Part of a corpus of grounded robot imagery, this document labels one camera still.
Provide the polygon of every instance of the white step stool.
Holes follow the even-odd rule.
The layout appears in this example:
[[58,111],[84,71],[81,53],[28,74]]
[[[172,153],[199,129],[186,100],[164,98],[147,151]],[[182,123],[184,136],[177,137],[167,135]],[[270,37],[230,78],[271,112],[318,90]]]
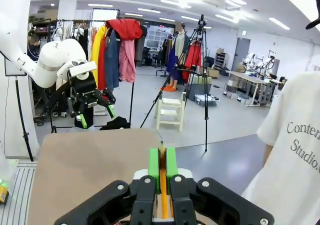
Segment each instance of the white step stool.
[[[159,130],[160,124],[173,124],[179,125],[179,132],[182,131],[184,125],[185,117],[185,105],[186,105],[187,94],[182,93],[180,99],[171,99],[171,98],[159,98],[154,118],[156,119],[156,129]],[[167,121],[161,120],[162,116],[175,117],[176,121]]]

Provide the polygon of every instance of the gray door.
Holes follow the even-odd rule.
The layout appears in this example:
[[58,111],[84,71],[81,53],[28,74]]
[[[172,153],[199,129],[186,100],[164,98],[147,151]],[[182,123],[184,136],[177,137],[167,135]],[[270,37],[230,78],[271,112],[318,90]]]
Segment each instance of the gray door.
[[237,69],[237,65],[242,63],[242,60],[246,58],[249,53],[250,39],[238,38],[235,48],[235,54],[232,64],[232,71]]

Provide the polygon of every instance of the ceiling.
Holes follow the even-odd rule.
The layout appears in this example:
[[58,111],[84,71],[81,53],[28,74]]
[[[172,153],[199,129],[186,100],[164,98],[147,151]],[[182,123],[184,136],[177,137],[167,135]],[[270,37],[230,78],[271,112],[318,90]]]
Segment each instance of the ceiling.
[[[198,19],[204,14],[207,25],[210,27],[224,26],[231,28],[241,28],[246,30],[255,30],[271,34],[284,35],[292,38],[308,40],[320,44],[320,32],[317,29],[305,30],[310,22],[306,16],[289,0],[243,0],[247,5],[241,6],[241,16],[238,23],[216,17],[222,15],[232,18],[226,7],[225,0],[185,0],[191,8],[181,8],[178,5],[172,5],[160,2],[160,0],[77,0],[77,9],[92,9],[88,4],[113,5],[113,8],[119,9],[121,14],[133,13],[141,14],[144,19],[159,20],[159,18],[172,19],[185,23],[194,23],[196,21],[186,20],[181,16]],[[59,4],[59,0],[31,0],[31,5],[41,9],[50,8],[50,4]],[[138,8],[154,9],[161,13],[140,11]],[[285,30],[274,24],[269,18],[276,18],[287,25],[290,30]]]

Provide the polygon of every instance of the table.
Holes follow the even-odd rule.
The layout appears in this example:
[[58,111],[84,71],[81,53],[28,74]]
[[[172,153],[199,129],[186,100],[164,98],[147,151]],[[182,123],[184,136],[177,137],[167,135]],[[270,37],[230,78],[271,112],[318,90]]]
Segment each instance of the table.
[[48,135],[34,176],[28,224],[53,225],[111,182],[131,183],[136,171],[148,168],[149,149],[159,144],[159,135],[145,128]]
[[[250,82],[251,84],[253,84],[255,86],[251,103],[246,105],[247,107],[259,107],[260,106],[260,101],[263,99],[263,92],[260,92],[260,94],[259,94],[259,98],[258,98],[259,103],[254,104],[258,88],[260,88],[260,91],[264,91],[264,90],[267,91],[267,90],[271,89],[276,83],[278,83],[278,81],[276,81],[274,79],[270,79],[269,80],[270,82],[267,82],[265,80],[261,80],[260,78],[255,77],[255,76],[249,76],[248,74],[243,73],[243,72],[237,72],[237,71],[226,71],[226,72],[239,78],[238,83],[237,83],[237,87],[239,86],[239,83],[241,80],[245,80],[246,83]],[[246,95],[248,96],[249,93],[250,93],[250,87],[247,89]],[[271,97],[265,98],[263,101],[266,102],[268,99],[271,99]]]

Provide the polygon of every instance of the orange shoe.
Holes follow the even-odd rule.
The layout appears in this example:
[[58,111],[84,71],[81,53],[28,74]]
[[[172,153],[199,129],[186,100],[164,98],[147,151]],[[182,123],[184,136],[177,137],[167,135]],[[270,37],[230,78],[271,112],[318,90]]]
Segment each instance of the orange shoe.
[[172,86],[168,85],[168,86],[166,86],[166,87],[163,89],[163,91],[167,91],[168,89],[170,89],[170,88],[172,88],[172,87],[173,87],[173,85],[172,85]]
[[169,87],[168,90],[166,90],[166,92],[175,92],[177,89],[174,87]]

